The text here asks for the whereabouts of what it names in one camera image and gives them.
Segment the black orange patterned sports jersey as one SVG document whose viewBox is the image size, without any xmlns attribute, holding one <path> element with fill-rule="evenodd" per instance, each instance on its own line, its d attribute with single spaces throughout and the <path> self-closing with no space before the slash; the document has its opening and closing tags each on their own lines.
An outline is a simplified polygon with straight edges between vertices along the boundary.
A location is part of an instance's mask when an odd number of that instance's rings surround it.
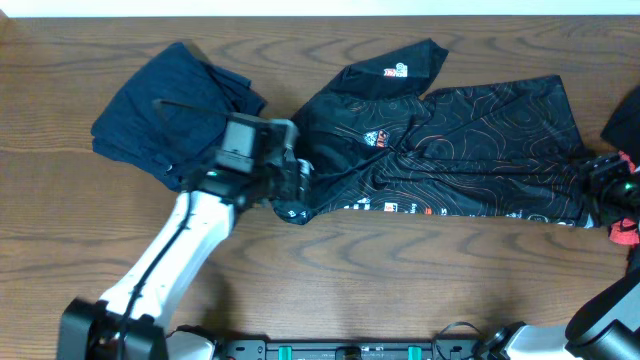
<svg viewBox="0 0 640 360">
<path fill-rule="evenodd" d="M 341 70 L 293 116 L 312 167 L 303 225 L 339 209 L 512 217 L 589 228 L 577 165 L 588 156 L 556 75 L 434 89 L 432 40 Z"/>
</svg>

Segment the folded dark blue garment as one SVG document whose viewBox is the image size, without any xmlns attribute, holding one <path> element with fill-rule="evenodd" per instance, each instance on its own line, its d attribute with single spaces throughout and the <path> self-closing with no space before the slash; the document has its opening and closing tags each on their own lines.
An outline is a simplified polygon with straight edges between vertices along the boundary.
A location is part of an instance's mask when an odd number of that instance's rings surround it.
<svg viewBox="0 0 640 360">
<path fill-rule="evenodd" d="M 176 42 L 117 91 L 92 125 L 93 151 L 178 192 L 222 142 L 230 113 L 257 116 L 265 106 L 248 78 L 213 64 L 194 42 Z"/>
</svg>

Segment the red cloth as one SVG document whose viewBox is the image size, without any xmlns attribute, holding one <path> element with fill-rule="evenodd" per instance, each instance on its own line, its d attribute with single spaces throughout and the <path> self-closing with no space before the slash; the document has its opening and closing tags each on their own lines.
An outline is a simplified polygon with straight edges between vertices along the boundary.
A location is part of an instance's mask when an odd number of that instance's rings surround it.
<svg viewBox="0 0 640 360">
<path fill-rule="evenodd" d="M 639 168 L 623 151 L 618 155 L 627 171 L 614 181 L 607 194 L 618 217 L 611 225 L 609 239 L 620 245 L 635 246 L 639 244 Z"/>
</svg>

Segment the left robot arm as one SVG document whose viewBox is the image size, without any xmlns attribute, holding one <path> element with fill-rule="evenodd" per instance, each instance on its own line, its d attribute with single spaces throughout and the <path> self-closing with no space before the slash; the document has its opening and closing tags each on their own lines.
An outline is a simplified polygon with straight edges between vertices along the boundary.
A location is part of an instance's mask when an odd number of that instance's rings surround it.
<svg viewBox="0 0 640 360">
<path fill-rule="evenodd" d="M 217 340 L 169 325 L 209 255 L 257 202 L 302 201 L 311 166 L 294 155 L 288 119 L 231 113 L 210 164 L 187 181 L 162 230 L 95 303 L 74 299 L 61 316 L 59 359 L 213 359 Z"/>
</svg>

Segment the black aluminium mounting rail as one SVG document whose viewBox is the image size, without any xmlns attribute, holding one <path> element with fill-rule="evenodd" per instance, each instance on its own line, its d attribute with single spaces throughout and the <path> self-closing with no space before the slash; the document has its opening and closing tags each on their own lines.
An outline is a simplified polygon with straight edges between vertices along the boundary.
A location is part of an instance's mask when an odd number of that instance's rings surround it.
<svg viewBox="0 0 640 360">
<path fill-rule="evenodd" d="M 328 342 L 229 340 L 216 347 L 213 360 L 464 360 L 482 359 L 480 341 Z"/>
</svg>

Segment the black fabric at right edge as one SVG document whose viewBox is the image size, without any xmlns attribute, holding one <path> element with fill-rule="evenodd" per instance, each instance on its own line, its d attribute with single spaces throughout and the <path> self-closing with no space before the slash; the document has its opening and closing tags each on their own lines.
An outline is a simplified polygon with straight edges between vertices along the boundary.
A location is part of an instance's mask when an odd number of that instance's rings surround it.
<svg viewBox="0 0 640 360">
<path fill-rule="evenodd" d="M 601 138 L 639 164 L 639 87 L 620 102 L 601 132 Z"/>
</svg>

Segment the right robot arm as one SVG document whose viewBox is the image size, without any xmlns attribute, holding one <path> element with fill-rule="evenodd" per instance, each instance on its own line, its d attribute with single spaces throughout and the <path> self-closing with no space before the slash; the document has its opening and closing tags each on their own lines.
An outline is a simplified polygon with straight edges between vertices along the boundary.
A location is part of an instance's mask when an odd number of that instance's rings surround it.
<svg viewBox="0 0 640 360">
<path fill-rule="evenodd" d="M 583 198 L 594 226 L 639 233 L 639 170 L 620 154 L 600 156 L 581 164 L 586 177 Z M 625 275 L 583 305 L 565 326 L 536 327 L 514 323 L 485 344 L 488 359 L 638 359 L 639 260 L 629 262 Z"/>
</svg>

